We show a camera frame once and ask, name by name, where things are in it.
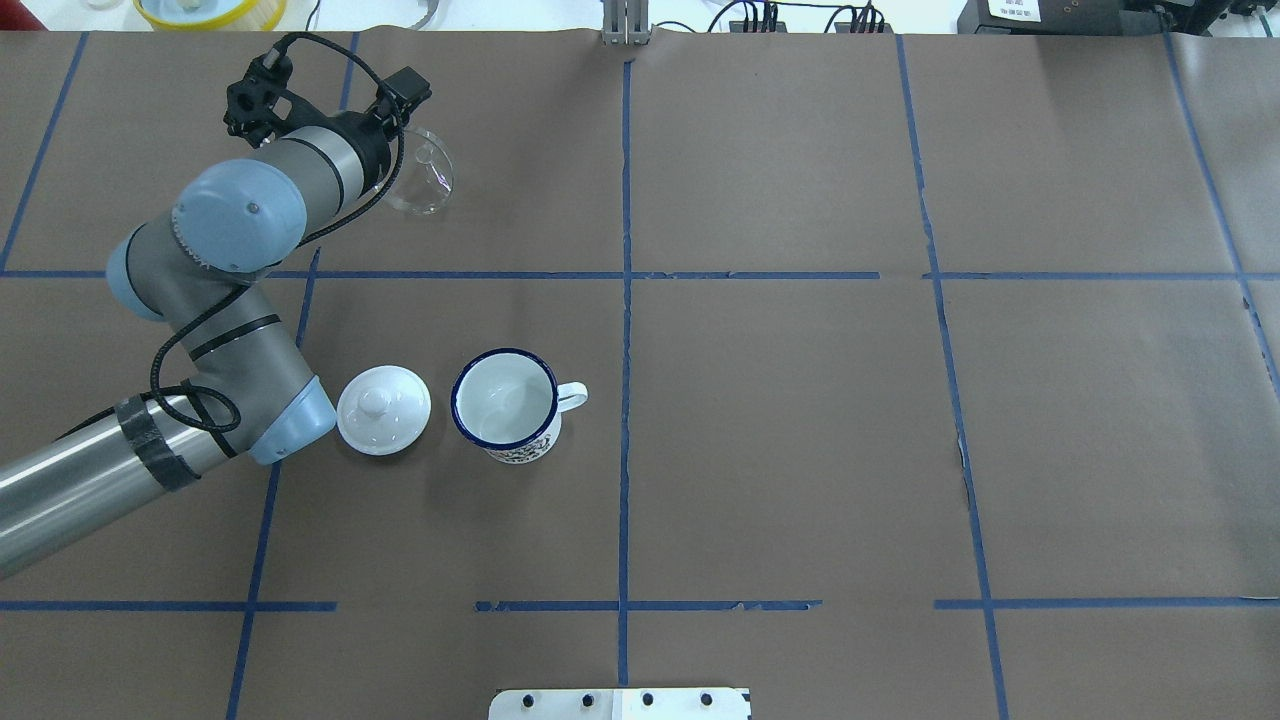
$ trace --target mug rim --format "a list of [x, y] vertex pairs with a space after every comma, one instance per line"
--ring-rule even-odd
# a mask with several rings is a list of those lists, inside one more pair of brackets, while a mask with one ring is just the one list
[[[466, 424], [462, 423], [462, 418], [458, 416], [458, 391], [462, 388], [462, 378], [466, 378], [467, 373], [470, 373], [472, 368], [480, 364], [481, 360], [486, 360], [489, 357], [493, 357], [494, 355], [520, 355], [527, 357], [534, 363], [536, 363], [538, 366], [541, 368], [544, 373], [547, 373], [547, 379], [552, 382], [552, 407], [550, 411], [547, 413], [547, 418], [541, 421], [540, 425], [538, 425], [536, 430], [515, 442], [489, 442], [486, 439], [481, 439], [476, 437], [475, 433], [468, 430]], [[517, 447], [529, 445], [530, 441], [545, 433], [547, 428], [552, 425], [552, 420], [556, 419], [556, 411], [559, 409], [559, 402], [557, 401], [556, 396], [557, 393], [556, 388], [558, 387], [559, 386], [556, 382], [556, 373], [552, 372], [550, 365], [548, 365], [547, 361], [543, 360], [541, 357], [534, 355], [527, 350], [521, 350], [518, 347], [495, 347], [476, 356], [474, 360], [467, 363], [466, 368], [462, 368], [461, 373], [458, 373], [458, 379], [453, 380], [453, 389], [449, 392], [449, 414], [453, 415], [453, 424], [458, 428], [458, 432], [462, 433], [462, 437], [479, 445], [480, 447], [485, 450], [516, 450]]]

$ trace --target white mug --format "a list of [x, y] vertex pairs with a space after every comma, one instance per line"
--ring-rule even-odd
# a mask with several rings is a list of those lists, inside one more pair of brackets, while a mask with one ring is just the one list
[[532, 462], [556, 445], [561, 413], [586, 402], [582, 383], [556, 384], [541, 357], [499, 347], [476, 357], [453, 383], [449, 406], [462, 436], [500, 462]]

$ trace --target gray robot arm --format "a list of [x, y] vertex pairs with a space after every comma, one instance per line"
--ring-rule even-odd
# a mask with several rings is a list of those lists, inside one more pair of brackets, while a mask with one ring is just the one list
[[[393, 179], [390, 138], [430, 88], [406, 68], [379, 78], [366, 113], [326, 118], [284, 90], [292, 65], [279, 45], [228, 88], [242, 111], [228, 111], [228, 127], [257, 149], [201, 173], [108, 261], [115, 297], [169, 323], [197, 375], [0, 468], [0, 579], [241, 452], [269, 465], [333, 429], [333, 404], [256, 281]], [[246, 88], [260, 95], [241, 100]], [[288, 119], [270, 113], [279, 96], [292, 100]]]

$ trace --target light blue cap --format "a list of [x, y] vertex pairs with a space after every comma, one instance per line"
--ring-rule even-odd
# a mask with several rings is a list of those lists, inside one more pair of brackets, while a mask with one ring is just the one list
[[173, 208], [178, 240], [198, 260], [253, 273], [302, 240], [307, 206], [289, 176], [260, 160], [225, 160], [200, 173]]
[[164, 318], [155, 310], [147, 307], [146, 302], [138, 297], [138, 292], [133, 290], [133, 282], [129, 281], [129, 243], [133, 242], [133, 236], [131, 234], [115, 246], [111, 251], [111, 256], [106, 259], [106, 284], [111, 288], [111, 295], [115, 300], [128, 307], [134, 315], [142, 318], [143, 320], [163, 320]]
[[320, 378], [312, 377], [253, 447], [248, 448], [248, 454], [259, 465], [270, 465], [320, 439], [337, 424], [338, 413], [334, 411], [333, 402], [320, 387]]

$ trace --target silver cylinder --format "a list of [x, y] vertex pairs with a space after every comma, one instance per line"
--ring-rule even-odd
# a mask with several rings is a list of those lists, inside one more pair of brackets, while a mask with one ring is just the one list
[[[184, 397], [169, 404], [192, 414]], [[209, 433], [174, 421], [155, 402], [147, 410], [196, 474], [227, 460]], [[0, 579], [164, 493], [114, 415], [0, 468]]]

